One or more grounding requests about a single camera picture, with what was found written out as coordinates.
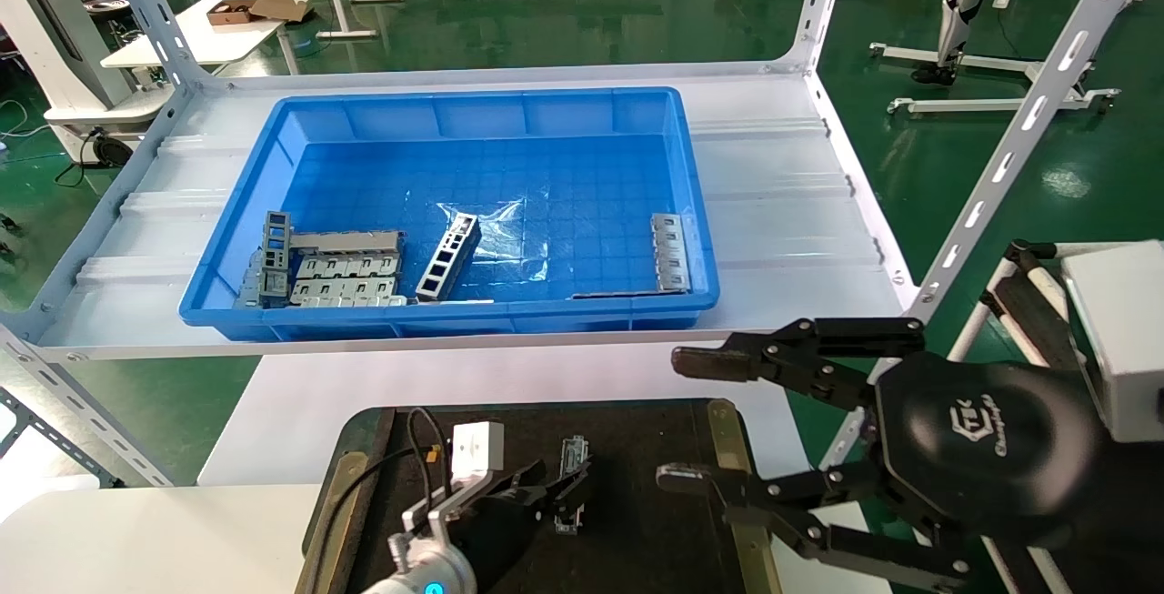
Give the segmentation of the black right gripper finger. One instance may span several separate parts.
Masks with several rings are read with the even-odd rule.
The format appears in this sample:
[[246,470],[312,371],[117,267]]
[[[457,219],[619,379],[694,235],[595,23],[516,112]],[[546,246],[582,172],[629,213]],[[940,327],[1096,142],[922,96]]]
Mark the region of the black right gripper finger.
[[669,493],[715,498],[725,523],[760,528],[801,558],[831,568],[925,591],[961,591],[971,578],[968,558],[951,543],[934,539],[923,546],[819,519],[815,514],[819,508],[864,498],[897,503],[886,471],[872,462],[773,479],[708,465],[665,464],[656,467],[656,485]]
[[[767,381],[840,410],[904,406],[909,355],[927,340],[913,317],[803,317],[768,334],[736,332],[721,347],[677,347],[673,370],[701,381]],[[897,358],[876,384],[837,358]]]

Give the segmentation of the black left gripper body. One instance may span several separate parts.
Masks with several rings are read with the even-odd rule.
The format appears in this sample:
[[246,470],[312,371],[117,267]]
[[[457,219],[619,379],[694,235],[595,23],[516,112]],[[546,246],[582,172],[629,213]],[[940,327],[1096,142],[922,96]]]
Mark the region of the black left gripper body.
[[506,577],[552,510],[549,493],[494,493],[475,498],[457,514],[450,523],[450,539],[468,560],[477,593],[491,591]]

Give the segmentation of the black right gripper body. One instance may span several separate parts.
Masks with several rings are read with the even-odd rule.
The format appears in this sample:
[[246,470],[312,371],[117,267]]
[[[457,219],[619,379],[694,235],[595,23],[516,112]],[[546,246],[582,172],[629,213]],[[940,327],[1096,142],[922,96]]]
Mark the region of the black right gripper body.
[[934,516],[1027,546],[1079,539],[1106,429],[1069,374],[922,352],[874,391],[883,465]]

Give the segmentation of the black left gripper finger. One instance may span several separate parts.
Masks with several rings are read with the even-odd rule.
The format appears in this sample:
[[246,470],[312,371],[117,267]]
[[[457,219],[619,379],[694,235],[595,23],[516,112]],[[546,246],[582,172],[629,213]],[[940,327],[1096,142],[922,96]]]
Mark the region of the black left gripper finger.
[[556,529],[579,529],[582,526],[581,514],[592,492],[592,485],[587,482],[590,465],[575,465],[573,468],[558,467],[558,478],[546,486],[544,511],[552,517]]
[[541,458],[513,471],[508,478],[508,498],[512,498],[512,501],[542,501],[547,495],[544,482],[546,474],[547,466]]

